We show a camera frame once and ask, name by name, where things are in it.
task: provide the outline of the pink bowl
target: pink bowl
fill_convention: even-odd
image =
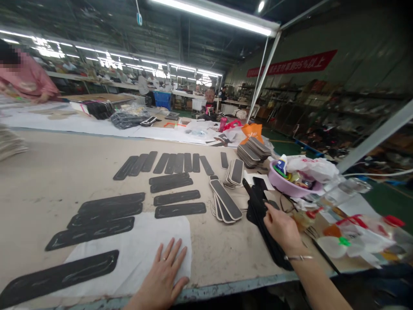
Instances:
[[[318,194],[322,189],[323,185],[320,182],[315,181],[312,190],[301,188],[290,181],[284,179],[277,171],[274,170],[274,166],[277,161],[272,161],[270,163],[270,172],[268,173],[268,179],[270,183],[277,188],[280,192],[290,196],[301,198],[309,194]]]

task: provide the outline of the bracelet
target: bracelet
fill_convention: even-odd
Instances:
[[[285,260],[305,260],[305,259],[313,259],[312,256],[307,255],[295,255],[295,256],[284,256]]]

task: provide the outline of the ceiling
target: ceiling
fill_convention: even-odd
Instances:
[[[259,0],[213,0],[257,13]],[[267,0],[264,19],[285,24],[319,0]],[[0,7],[4,26],[178,62],[204,70],[227,71],[263,47],[265,37],[204,17],[138,0],[13,0]]]

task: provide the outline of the orange plastic bag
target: orange plastic bag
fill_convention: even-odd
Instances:
[[[240,144],[245,144],[248,139],[252,136],[258,139],[259,142],[264,144],[264,140],[261,137],[262,125],[261,124],[245,124],[241,128],[242,132],[247,136]]]

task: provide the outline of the wire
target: wire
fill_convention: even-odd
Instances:
[[[392,176],[407,174],[407,173],[410,173],[410,172],[413,172],[413,169],[404,170],[404,171],[396,172],[396,173],[393,173],[393,174],[345,174],[345,175],[343,175],[343,177],[350,177],[350,176],[353,176],[353,175],[369,175],[369,176],[376,176],[376,177],[392,177]]]

